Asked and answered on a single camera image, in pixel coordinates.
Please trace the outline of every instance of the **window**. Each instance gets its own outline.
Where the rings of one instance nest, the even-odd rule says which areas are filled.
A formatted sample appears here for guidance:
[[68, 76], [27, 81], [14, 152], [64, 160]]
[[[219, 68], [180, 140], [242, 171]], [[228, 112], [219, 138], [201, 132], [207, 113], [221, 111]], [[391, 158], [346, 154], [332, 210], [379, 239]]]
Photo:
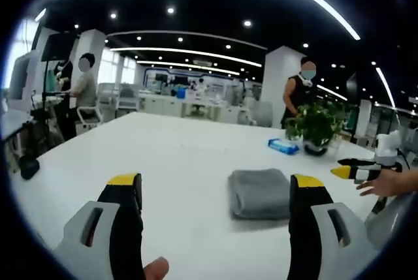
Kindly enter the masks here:
[[30, 19], [24, 19], [20, 23], [10, 43], [6, 59], [6, 69], [4, 71], [4, 78], [2, 79], [2, 88], [8, 88], [10, 86], [15, 60], [31, 51], [38, 25], [37, 22]]
[[119, 54], [105, 48], [102, 53], [97, 83], [115, 83]]
[[121, 83], [134, 84], [136, 67], [137, 62], [135, 60], [125, 57], [125, 61], [123, 62]]

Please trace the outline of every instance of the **man in gray shirt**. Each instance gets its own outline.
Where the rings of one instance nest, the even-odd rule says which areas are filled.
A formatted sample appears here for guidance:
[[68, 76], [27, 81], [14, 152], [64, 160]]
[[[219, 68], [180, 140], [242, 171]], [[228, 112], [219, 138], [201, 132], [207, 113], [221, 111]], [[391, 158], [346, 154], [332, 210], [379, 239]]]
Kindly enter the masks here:
[[[77, 114], [78, 107], [94, 107], [96, 106], [96, 81], [91, 68], [95, 64], [95, 57], [91, 53], [86, 53], [81, 56], [78, 62], [78, 68], [82, 72], [76, 85], [63, 93], [76, 97], [76, 108], [72, 108], [68, 113], [67, 124], [61, 128], [64, 139], [70, 140], [76, 136], [75, 122], [80, 120]], [[94, 111], [80, 111], [83, 117], [94, 116]]]

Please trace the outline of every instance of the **potted plant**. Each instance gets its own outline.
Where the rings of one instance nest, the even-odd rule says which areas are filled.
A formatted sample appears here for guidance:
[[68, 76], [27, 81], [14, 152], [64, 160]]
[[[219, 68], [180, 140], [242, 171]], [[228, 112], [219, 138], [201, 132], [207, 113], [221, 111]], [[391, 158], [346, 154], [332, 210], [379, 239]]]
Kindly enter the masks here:
[[297, 117], [286, 121], [286, 137], [290, 140], [303, 137], [307, 153], [324, 155], [332, 139], [343, 129], [344, 108], [325, 102], [300, 106], [298, 112]]

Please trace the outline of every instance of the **gray towel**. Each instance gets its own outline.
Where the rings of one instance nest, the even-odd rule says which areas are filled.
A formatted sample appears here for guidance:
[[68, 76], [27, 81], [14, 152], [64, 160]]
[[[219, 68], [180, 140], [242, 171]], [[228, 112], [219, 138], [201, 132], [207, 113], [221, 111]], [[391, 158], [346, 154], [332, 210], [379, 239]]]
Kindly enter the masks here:
[[243, 219], [288, 219], [290, 183], [280, 170], [236, 170], [229, 177], [231, 210]]

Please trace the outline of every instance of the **black plant pot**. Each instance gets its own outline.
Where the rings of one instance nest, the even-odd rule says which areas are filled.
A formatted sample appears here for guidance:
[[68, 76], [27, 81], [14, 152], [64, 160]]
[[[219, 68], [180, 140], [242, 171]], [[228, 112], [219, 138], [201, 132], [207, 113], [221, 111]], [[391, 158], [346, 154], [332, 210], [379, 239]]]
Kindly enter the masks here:
[[328, 144], [322, 146], [315, 146], [309, 140], [303, 141], [303, 148], [305, 152], [312, 156], [323, 156], [328, 151]]

